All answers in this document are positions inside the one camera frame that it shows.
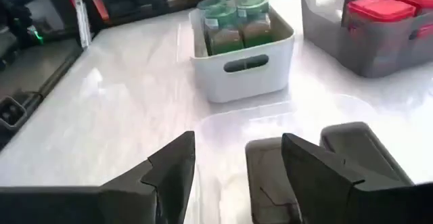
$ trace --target green light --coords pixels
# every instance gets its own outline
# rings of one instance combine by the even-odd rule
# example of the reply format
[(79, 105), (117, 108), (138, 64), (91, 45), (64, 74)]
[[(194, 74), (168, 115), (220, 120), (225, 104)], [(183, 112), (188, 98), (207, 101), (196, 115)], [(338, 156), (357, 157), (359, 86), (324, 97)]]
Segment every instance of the green light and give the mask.
[(42, 45), (43, 44), (43, 37), (40, 37), (39, 33), (37, 31), (34, 31), (33, 33), (35, 34), (35, 37), (39, 40), (39, 42)]

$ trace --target white storage bin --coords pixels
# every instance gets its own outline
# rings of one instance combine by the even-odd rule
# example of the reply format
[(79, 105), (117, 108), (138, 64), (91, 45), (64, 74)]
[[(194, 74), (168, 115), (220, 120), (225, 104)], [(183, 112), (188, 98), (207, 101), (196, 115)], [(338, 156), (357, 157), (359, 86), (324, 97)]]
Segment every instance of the white storage bin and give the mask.
[(320, 97), (318, 101), (217, 114), (195, 128), (200, 224), (253, 224), (246, 164), (249, 142), (294, 133), (318, 144), (324, 127), (354, 121), (366, 122), (375, 131), (377, 115), (364, 101), (346, 95)]
[(201, 13), (189, 14), (194, 33), (193, 62), (197, 82), (212, 102), (228, 102), (283, 89), (288, 83), (294, 30), (270, 7), (275, 42), (208, 56)]

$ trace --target glass jar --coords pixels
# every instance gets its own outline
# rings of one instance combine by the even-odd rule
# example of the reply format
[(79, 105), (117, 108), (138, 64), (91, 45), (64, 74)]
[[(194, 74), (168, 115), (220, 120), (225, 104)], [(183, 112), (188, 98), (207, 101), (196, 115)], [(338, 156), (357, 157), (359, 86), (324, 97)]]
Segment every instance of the glass jar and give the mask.
[(210, 10), (212, 8), (217, 8), (220, 6), (224, 6), (227, 5), (227, 0), (203, 0), (201, 2), (198, 3), (197, 8), (200, 10), (200, 15), (201, 15), (201, 23), (202, 23), (202, 28), (203, 28), (203, 35), (204, 35), (204, 42), (206, 44), (206, 49), (208, 51), (208, 55), (212, 55), (212, 50), (210, 48), (210, 41), (209, 41), (209, 34), (207, 32), (207, 29), (204, 26), (204, 18), (205, 18), (205, 13), (207, 10)]
[(237, 15), (245, 47), (273, 42), (267, 0), (237, 0)]
[(208, 9), (204, 23), (212, 55), (244, 48), (238, 28), (236, 7), (222, 5)]
[(203, 0), (197, 4), (197, 8), (202, 12), (202, 17), (204, 18), (206, 10), (221, 5), (227, 5), (227, 0)]

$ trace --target gray storage bin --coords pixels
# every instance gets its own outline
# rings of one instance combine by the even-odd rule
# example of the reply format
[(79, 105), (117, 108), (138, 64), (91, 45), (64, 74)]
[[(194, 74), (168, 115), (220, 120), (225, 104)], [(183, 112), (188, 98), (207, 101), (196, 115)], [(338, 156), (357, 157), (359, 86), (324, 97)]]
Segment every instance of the gray storage bin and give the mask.
[(340, 25), (344, 0), (322, 3), (301, 0), (304, 36), (354, 73), (375, 78), (433, 60), (433, 33), (414, 37), (433, 23), (433, 13), (400, 22), (371, 22), (354, 36)]

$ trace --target white countertop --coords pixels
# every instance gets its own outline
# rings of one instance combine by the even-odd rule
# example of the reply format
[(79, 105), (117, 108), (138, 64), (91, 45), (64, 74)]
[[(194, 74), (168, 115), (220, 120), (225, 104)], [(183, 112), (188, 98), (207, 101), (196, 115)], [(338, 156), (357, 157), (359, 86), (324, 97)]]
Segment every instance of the white countertop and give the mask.
[(100, 185), (212, 114), (333, 94), (370, 104), (373, 130), (410, 178), (433, 181), (433, 64), (360, 78), (303, 41), (300, 0), (270, 2), (296, 31), (288, 88), (209, 103), (189, 61), (189, 11), (105, 30), (0, 153), (0, 185)]

